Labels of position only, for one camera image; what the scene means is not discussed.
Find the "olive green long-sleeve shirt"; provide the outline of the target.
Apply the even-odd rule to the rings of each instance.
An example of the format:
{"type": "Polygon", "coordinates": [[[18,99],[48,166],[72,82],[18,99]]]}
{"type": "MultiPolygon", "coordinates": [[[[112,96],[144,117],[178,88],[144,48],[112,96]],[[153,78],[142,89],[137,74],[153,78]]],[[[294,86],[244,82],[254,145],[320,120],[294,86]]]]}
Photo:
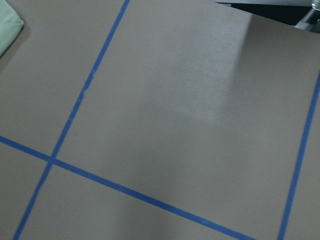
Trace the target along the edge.
{"type": "Polygon", "coordinates": [[[24,27],[24,21],[6,1],[0,1],[0,56],[15,41],[24,27]]]}

